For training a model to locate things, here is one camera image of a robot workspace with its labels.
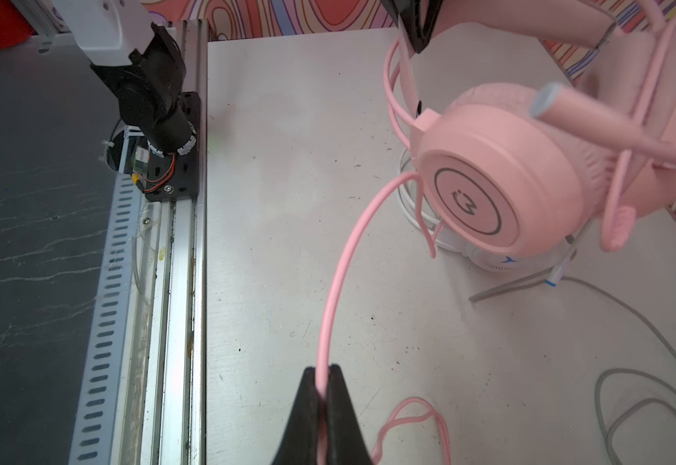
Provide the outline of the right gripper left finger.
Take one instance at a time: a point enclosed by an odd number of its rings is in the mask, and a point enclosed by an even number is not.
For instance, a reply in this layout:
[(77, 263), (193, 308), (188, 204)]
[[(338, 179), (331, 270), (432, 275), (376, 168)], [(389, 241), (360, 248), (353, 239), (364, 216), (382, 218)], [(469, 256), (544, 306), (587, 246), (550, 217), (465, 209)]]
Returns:
[(273, 465), (315, 465), (318, 462), (321, 398), (315, 368), (305, 368)]

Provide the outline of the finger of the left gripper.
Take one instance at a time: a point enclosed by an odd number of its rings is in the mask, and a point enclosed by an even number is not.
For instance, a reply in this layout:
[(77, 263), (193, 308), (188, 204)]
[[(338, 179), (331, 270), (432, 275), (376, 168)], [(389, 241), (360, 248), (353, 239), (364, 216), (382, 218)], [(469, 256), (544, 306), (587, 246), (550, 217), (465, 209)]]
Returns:
[(443, 0), (381, 0), (393, 23), (405, 31), (415, 53), (423, 52), (431, 41)]

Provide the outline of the pink cat-ear headphones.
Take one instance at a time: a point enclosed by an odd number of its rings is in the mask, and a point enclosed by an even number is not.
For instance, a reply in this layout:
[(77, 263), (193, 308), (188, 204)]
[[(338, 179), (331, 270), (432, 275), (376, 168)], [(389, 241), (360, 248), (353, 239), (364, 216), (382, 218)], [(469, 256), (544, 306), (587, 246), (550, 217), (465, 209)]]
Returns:
[(444, 112), (421, 106), (404, 30), (386, 55), (390, 122), (444, 224), (497, 255), (547, 252), (588, 220), (621, 249), (676, 200), (676, 17), (642, 2), (627, 33), (589, 1), (444, 1), (431, 40), (464, 22), (598, 54), (579, 87), (484, 84)]

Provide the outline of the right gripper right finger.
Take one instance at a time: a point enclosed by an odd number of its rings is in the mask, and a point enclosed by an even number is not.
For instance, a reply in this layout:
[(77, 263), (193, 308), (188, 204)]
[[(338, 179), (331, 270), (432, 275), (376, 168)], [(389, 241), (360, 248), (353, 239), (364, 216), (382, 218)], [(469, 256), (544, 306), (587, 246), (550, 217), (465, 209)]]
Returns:
[(372, 465), (341, 367), (332, 364), (326, 391), (328, 465)]

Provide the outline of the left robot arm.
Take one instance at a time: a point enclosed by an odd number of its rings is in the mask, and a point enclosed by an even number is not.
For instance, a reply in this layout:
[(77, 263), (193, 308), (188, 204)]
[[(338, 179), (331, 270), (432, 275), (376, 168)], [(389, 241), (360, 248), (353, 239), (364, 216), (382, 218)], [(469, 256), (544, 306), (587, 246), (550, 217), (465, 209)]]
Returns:
[(123, 121), (138, 127), (161, 157), (188, 155), (198, 130), (180, 98), (183, 54), (138, 1), (54, 1), (61, 21), (116, 97)]

